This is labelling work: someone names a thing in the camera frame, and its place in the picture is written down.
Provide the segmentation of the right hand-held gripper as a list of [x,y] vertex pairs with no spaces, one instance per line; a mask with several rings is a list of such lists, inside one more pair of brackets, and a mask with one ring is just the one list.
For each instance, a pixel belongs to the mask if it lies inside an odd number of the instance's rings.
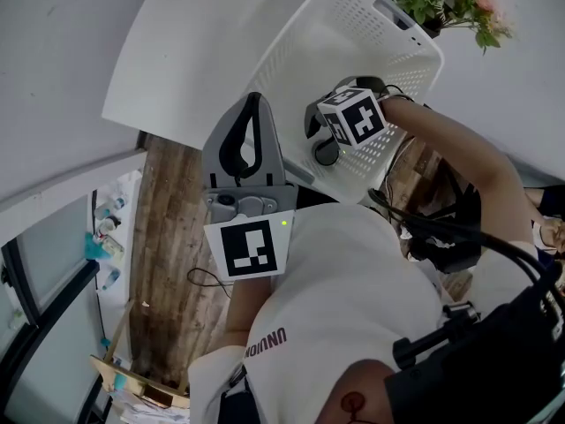
[[377,101],[383,89],[382,80],[373,76],[341,80],[327,97],[306,107],[305,137],[327,126],[340,149],[361,149],[388,128]]

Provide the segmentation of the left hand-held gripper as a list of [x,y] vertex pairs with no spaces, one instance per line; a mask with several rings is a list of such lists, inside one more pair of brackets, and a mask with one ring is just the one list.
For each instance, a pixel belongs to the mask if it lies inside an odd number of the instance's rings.
[[[242,156],[252,122],[254,163]],[[286,270],[298,187],[286,184],[283,157],[271,108],[251,92],[220,118],[202,149],[204,195],[210,223],[207,242],[221,279],[237,281],[279,276]]]

